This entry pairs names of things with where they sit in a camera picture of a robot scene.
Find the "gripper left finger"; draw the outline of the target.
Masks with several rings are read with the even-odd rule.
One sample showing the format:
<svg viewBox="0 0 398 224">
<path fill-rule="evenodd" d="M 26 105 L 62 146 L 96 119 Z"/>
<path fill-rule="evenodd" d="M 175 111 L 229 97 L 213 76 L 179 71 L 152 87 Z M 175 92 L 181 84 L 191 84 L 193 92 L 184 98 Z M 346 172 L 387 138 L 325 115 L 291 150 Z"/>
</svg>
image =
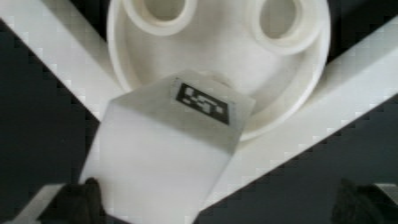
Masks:
<svg viewBox="0 0 398 224">
<path fill-rule="evenodd" d="M 104 224 L 101 188 L 94 178 L 81 184 L 44 185 L 7 224 Z"/>
</svg>

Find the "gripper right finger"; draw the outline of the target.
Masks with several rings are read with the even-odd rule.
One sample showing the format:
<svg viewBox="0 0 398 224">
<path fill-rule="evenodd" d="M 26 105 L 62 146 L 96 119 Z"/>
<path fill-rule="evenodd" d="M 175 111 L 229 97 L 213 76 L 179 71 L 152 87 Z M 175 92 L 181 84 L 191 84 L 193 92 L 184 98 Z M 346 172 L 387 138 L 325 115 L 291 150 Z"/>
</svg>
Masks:
<svg viewBox="0 0 398 224">
<path fill-rule="evenodd" d="M 332 224 L 398 224 L 398 184 L 357 185 L 343 179 L 330 222 Z"/>
</svg>

